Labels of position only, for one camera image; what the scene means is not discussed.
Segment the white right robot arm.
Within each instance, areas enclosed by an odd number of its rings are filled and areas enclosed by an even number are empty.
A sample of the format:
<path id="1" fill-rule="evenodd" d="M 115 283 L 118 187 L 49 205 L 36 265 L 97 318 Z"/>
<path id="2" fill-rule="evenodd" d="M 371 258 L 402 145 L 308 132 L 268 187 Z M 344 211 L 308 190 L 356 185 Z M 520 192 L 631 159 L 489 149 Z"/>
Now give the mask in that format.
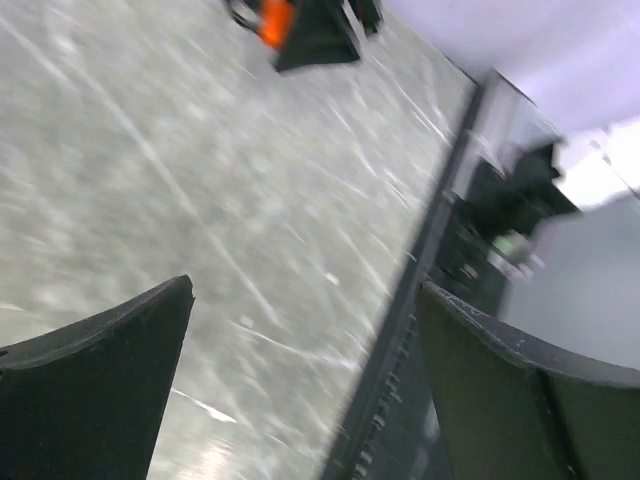
<path id="1" fill-rule="evenodd" d="M 560 188 L 587 212 L 553 250 L 581 276 L 639 281 L 639 5 L 635 1 L 393 1 L 473 79 L 496 71 L 561 138 Z"/>

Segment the orange padlock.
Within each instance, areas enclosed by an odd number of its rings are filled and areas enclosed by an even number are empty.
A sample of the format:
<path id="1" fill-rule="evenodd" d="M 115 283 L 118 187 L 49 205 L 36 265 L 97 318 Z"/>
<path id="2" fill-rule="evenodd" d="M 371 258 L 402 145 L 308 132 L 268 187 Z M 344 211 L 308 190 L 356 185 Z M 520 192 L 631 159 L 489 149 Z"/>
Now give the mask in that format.
<path id="1" fill-rule="evenodd" d="M 250 21 L 238 13 L 234 9 L 234 1 L 224 2 L 228 14 L 237 25 L 256 34 L 265 45 L 273 50 L 280 50 L 284 46 L 293 23 L 294 2 L 265 0 L 242 1 L 242 4 L 258 15 L 258 22 Z"/>

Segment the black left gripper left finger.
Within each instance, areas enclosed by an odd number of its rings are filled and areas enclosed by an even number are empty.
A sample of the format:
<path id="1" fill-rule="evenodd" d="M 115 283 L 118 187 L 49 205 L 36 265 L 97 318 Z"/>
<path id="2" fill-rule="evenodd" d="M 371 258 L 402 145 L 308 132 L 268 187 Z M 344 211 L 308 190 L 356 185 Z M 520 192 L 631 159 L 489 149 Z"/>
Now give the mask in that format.
<path id="1" fill-rule="evenodd" d="M 193 304 L 182 275 L 2 347 L 2 478 L 146 478 Z"/>

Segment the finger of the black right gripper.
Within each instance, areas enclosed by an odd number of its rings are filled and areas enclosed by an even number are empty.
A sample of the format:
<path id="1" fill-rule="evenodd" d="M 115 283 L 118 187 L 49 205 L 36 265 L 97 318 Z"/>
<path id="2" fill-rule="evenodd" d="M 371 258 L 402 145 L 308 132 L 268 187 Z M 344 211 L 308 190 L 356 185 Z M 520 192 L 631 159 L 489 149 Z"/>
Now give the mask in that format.
<path id="1" fill-rule="evenodd" d="M 348 0 L 351 10 L 366 35 L 376 35 L 383 23 L 380 0 Z"/>
<path id="2" fill-rule="evenodd" d="M 343 1 L 294 1 L 292 24 L 273 61 L 275 71 L 359 61 L 358 41 L 343 5 Z"/>

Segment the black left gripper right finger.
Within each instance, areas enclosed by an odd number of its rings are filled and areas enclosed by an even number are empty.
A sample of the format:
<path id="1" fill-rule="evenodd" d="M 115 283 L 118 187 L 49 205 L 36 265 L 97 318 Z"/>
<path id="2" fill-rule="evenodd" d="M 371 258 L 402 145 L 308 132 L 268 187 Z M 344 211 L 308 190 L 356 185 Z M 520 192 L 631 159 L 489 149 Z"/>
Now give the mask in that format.
<path id="1" fill-rule="evenodd" d="M 638 478 L 637 370 L 554 346 L 430 281 L 416 316 L 453 478 Z"/>

